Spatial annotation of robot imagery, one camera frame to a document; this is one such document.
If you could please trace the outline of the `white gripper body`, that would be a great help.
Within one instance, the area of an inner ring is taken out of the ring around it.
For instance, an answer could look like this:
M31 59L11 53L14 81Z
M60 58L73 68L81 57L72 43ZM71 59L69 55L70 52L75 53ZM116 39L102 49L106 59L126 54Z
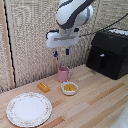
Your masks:
M56 48L62 46L75 45L79 41L79 33L73 32L70 35L61 35L58 32L49 32L47 34L46 46Z

